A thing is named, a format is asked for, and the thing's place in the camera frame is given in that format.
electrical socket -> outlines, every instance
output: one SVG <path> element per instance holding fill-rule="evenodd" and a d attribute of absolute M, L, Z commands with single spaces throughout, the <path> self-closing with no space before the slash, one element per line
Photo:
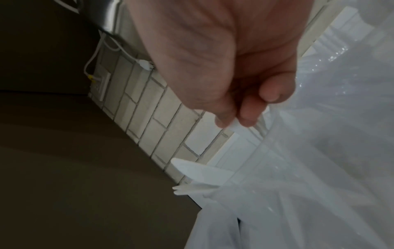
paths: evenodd
<path fill-rule="evenodd" d="M 111 78 L 111 73 L 102 65 L 98 64 L 94 71 L 94 76 L 101 78 L 101 81 L 92 82 L 90 91 L 99 101 L 103 101 Z"/>

transparent plastic bag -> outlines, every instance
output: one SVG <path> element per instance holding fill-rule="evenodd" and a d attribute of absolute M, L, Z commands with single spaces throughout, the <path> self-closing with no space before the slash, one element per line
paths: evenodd
<path fill-rule="evenodd" d="M 295 94 L 270 106 L 261 145 L 209 196 L 261 248 L 394 248 L 394 5 L 348 3 L 299 61 Z"/>

